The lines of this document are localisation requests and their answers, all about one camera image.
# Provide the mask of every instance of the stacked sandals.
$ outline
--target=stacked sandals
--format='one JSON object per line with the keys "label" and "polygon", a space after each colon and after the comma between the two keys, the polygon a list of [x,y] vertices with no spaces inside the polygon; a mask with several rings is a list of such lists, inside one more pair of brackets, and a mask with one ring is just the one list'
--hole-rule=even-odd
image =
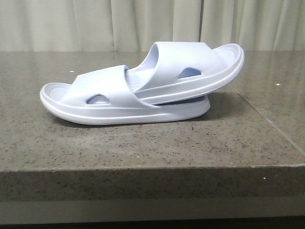
{"label": "stacked sandals", "polygon": [[112,125],[190,119],[210,108],[207,94],[240,72],[237,44],[155,42],[144,61],[85,73],[72,84],[48,83],[40,98],[55,116],[79,124]]}

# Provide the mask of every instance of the gray curtain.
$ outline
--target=gray curtain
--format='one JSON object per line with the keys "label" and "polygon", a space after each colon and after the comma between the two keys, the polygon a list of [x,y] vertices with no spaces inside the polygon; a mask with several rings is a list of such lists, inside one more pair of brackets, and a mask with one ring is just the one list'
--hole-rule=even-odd
{"label": "gray curtain", "polygon": [[0,0],[0,51],[305,50],[304,0]]}

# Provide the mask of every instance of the granite countertop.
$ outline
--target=granite countertop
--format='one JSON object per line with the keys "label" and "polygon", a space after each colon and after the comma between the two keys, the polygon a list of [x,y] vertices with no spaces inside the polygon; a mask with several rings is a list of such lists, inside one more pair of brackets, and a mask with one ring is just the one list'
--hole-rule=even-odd
{"label": "granite countertop", "polygon": [[145,56],[0,52],[0,201],[304,194],[305,52],[247,52],[209,112],[186,121],[78,125],[40,102],[46,83]]}

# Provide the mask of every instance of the cutout hole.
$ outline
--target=cutout hole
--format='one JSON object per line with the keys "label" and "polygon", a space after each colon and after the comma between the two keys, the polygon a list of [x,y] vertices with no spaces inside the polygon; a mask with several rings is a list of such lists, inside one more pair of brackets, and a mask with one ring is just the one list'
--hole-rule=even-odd
{"label": "cutout hole", "polygon": [[109,103],[109,99],[107,99],[105,96],[101,94],[97,94],[87,100],[87,104],[99,105],[99,104],[108,104],[108,103]]}
{"label": "cutout hole", "polygon": [[178,75],[178,79],[192,77],[192,76],[196,76],[196,75],[201,75],[201,72],[194,68],[185,68]]}

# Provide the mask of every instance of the sandal strap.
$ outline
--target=sandal strap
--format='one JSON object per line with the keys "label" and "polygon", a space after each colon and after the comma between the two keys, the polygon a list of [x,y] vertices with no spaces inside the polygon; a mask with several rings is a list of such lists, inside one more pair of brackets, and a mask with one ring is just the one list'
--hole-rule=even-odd
{"label": "sandal strap", "polygon": [[127,69],[126,65],[119,65],[78,75],[60,103],[84,107],[90,98],[102,95],[109,99],[106,107],[150,107],[130,91],[125,80]]}
{"label": "sandal strap", "polygon": [[208,76],[226,67],[204,42],[155,42],[150,52],[155,52],[155,48],[158,49],[158,61],[154,73],[140,91],[178,83],[178,75],[187,68]]}

